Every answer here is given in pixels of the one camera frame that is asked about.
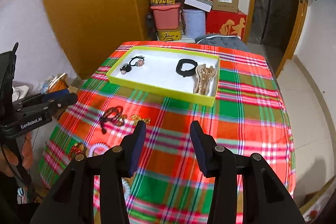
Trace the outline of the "person left hand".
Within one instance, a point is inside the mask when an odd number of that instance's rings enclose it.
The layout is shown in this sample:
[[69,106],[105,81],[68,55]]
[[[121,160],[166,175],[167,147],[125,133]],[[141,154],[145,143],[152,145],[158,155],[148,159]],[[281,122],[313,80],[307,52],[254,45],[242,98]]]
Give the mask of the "person left hand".
[[[22,146],[22,166],[29,170],[33,164],[33,147],[31,143],[31,133],[25,135],[25,142]],[[6,146],[2,145],[1,148],[1,173],[8,177],[14,177],[13,171],[10,169],[12,165],[17,166],[19,160],[17,156]]]

